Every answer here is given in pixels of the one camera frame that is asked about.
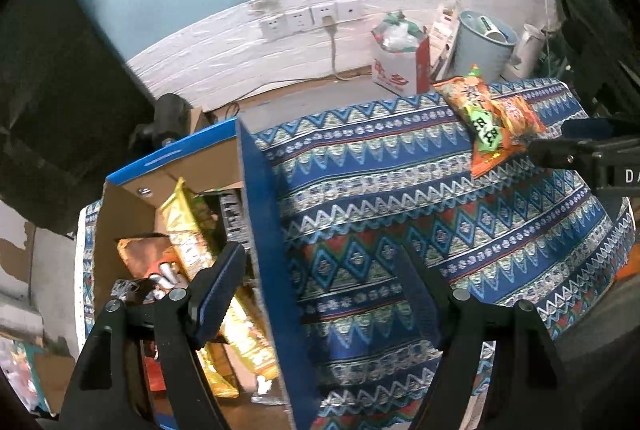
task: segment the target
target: can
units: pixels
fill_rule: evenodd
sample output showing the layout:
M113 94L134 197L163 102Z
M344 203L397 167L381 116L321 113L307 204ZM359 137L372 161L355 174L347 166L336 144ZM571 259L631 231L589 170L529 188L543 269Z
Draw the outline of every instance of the can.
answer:
M504 34L500 32L500 29L494 25L488 16L478 16L478 32L485 38L489 38L495 42L502 42L503 44L507 42Z

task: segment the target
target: white kettle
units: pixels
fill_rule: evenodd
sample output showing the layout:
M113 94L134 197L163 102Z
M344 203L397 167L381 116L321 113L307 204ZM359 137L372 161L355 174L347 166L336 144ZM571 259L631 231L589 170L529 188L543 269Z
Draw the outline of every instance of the white kettle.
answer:
M524 24L524 32L520 35L520 41L513 49L511 60L505 72L511 72L515 79L529 77L536 61L538 61L538 56L544 44L545 35L542 31L533 25Z

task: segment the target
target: plastic wrapper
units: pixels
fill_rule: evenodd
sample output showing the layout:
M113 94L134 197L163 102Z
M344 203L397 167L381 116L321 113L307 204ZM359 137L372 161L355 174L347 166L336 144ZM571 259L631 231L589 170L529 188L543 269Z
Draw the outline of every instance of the plastic wrapper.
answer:
M228 364L226 356L221 356L220 352L225 352L220 344L207 344L200 349L196 354L204 376L211 385L211 391L216 397L238 397L240 392L238 390L238 381L233 373L231 365ZM228 370L218 371L221 363ZM220 372L227 372L226 377L220 374Z
M33 372L23 344L0 337L0 366L27 410L36 410L40 396L33 381Z
M203 199L214 213L222 219L220 238L226 241L239 242L247 254L251 251L249 229L247 227L242 202L238 190L223 190L215 193L204 193Z
M168 236L151 233L121 238L117 248L133 278L148 278L154 283L154 298L162 298L174 287L187 287L180 259Z
M415 52L427 37L424 28L405 18L402 11L387 14L371 33L387 52Z
M474 132L473 177L524 151L528 140L545 129L521 96L491 99L476 66L467 76L434 83L433 87Z
M200 269L211 267L220 253L211 236L216 227L215 221L203 198L187 190L182 178L160 209L169 239L191 281Z
M212 266L218 248L210 235L215 226L203 198L193 195L185 188L184 180L179 179L174 193L162 205L161 213L189 280L200 269ZM275 352L265 337L264 328L255 321L257 308L250 305L250 300L250 295L239 288L226 312L220 333L247 370L272 380L278 375Z

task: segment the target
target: blue cardboard box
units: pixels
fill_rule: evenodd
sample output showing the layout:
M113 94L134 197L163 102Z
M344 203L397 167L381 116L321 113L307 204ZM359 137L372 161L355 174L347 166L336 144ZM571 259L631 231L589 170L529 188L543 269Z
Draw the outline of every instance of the blue cardboard box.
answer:
M308 430L321 398L287 271L273 172L239 119L200 130L107 177L95 224L96 313L109 300L114 280L130 276L114 241L154 231L157 208L173 193L179 177L196 193L241 190L252 264L266 310L268 337L278 359L291 429Z

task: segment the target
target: trash can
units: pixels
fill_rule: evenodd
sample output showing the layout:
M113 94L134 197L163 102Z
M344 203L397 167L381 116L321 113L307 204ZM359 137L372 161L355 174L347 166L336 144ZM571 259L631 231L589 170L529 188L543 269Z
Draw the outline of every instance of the trash can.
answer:
M476 29L476 23L480 16L483 15L475 11L460 13L460 29L458 30L453 59L453 74L465 76L471 66L476 64L480 69L482 79L491 83L500 77L505 64L511 58L513 48L518 42L518 35L507 24L496 18L491 18L507 41L497 42L486 38Z

